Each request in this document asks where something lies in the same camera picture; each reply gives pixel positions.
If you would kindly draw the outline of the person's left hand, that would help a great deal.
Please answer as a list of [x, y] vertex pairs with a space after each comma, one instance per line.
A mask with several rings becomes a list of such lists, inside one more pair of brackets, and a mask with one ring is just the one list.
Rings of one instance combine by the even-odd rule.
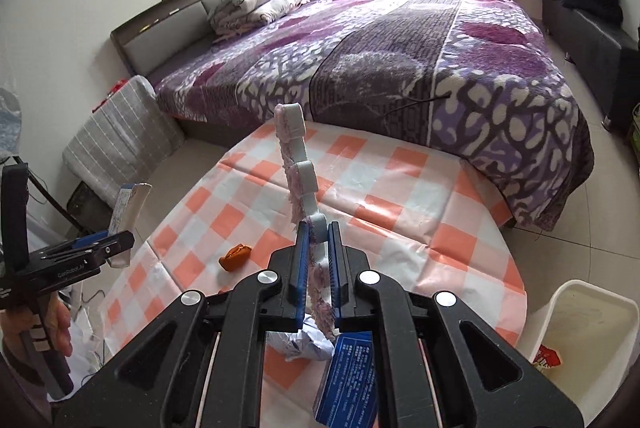
[[[32, 311], [26, 307], [1, 312], [3, 344], [22, 362], [27, 362], [27, 356], [21, 341], [21, 333], [30, 330], [34, 324]], [[65, 358], [71, 356], [73, 346], [70, 338], [70, 311], [56, 295], [50, 298], [43, 325], [47, 327], [54, 349]]]

